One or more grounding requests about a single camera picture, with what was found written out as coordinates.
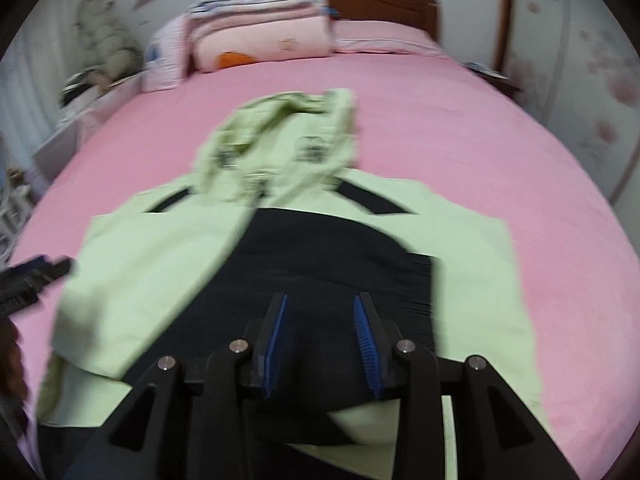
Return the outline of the grey puffer jacket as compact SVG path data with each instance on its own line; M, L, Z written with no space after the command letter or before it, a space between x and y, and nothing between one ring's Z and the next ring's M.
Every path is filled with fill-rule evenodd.
M76 28L81 66L100 70L111 81L139 73L142 47L115 15L111 0L80 0Z

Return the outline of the floral wardrobe sliding doors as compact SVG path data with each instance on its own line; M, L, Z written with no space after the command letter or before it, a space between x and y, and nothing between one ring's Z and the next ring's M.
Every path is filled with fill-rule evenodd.
M639 225L639 55L603 0L513 0L506 74L627 230Z

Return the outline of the dark nightstand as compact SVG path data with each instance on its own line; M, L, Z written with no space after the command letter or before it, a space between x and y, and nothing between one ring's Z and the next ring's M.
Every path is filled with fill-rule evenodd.
M515 96L521 92L521 88L514 84L510 78L482 63L467 62L463 66L511 100L514 100Z

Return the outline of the pink bed sheet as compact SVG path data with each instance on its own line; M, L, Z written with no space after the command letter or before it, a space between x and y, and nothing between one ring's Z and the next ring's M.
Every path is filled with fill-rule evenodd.
M14 257L76 254L92 217L188 172L238 106L347 88L358 165L424 183L508 225L537 336L542 405L578 474L599 479L639 420L639 259L582 166L544 127L449 58L346 54L192 75L136 96L60 174Z

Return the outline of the pink square cushion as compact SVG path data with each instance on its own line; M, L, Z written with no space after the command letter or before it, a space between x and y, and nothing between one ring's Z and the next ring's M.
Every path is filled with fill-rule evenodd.
M150 39L144 51L142 90L172 90L186 78L189 46L188 19L180 14L167 22Z

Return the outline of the brown wooden headboard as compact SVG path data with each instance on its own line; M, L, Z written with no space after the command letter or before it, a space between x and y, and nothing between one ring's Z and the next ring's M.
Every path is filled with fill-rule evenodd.
M427 33L439 42L438 0L328 0L337 20L393 22Z

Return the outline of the side table with cloth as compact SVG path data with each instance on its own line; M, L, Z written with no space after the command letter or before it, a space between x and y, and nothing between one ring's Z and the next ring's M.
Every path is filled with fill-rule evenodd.
M66 107L54 133L35 152L34 161L42 176L53 182L75 154L116 112L141 92L142 75L119 81L99 96L93 87Z

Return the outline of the pink pillow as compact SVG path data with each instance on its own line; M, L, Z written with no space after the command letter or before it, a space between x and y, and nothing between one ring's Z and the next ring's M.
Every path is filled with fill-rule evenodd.
M424 30L393 22L339 20L332 32L337 53L444 55Z

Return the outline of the green and black hoodie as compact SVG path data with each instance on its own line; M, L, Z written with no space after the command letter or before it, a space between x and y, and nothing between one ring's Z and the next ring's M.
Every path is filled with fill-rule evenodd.
M501 220L424 184L352 166L352 92L286 92L237 108L190 174L93 218L58 303L38 396L41 463L61 478L164 354L200 358L288 296L291 361L274 395L292 443L370 469L390 452L352 303L448 359L486 356L535 413L541 380L511 237Z

